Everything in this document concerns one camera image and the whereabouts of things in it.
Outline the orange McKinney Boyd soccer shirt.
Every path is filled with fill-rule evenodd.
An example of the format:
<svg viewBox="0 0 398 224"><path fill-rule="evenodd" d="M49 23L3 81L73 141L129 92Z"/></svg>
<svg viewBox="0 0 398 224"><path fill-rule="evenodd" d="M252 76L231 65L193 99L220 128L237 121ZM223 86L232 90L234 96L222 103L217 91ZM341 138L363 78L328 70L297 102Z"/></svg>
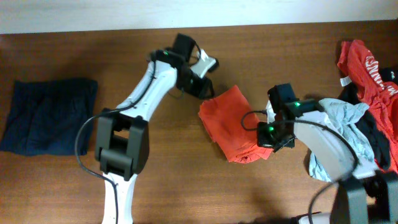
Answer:
<svg viewBox="0 0 398 224"><path fill-rule="evenodd" d="M247 164L268 159L273 150L259 147L255 128L259 122L238 86L233 86L220 96L205 100L198 115L211 140L223 151L228 162Z"/></svg>

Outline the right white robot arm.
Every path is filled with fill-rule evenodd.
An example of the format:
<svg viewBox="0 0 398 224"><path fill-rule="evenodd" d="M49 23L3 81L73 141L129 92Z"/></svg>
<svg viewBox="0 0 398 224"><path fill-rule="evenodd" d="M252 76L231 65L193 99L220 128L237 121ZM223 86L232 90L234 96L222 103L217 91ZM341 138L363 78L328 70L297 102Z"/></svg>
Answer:
<svg viewBox="0 0 398 224"><path fill-rule="evenodd" d="M316 196L338 187L331 212L314 212L312 200L307 214L293 217L292 223L397 223L395 172L383 173L359 158L325 109L313 99L299 100L290 84L276 85L267 95L275 117L258 123L257 145L278 151L303 142L331 178Z"/></svg>

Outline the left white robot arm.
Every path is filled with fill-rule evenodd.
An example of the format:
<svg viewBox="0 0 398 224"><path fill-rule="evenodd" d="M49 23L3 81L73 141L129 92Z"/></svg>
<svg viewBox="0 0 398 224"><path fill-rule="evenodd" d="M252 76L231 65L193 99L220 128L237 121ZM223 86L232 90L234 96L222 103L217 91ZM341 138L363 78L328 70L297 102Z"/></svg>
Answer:
<svg viewBox="0 0 398 224"><path fill-rule="evenodd" d="M206 74L218 65L194 39L178 34L173 46L150 53L133 92L116 109L102 111L95 159L105 182L103 223L133 222L134 185L149 157L149 121L163 97L172 88L201 100L214 97Z"/></svg>

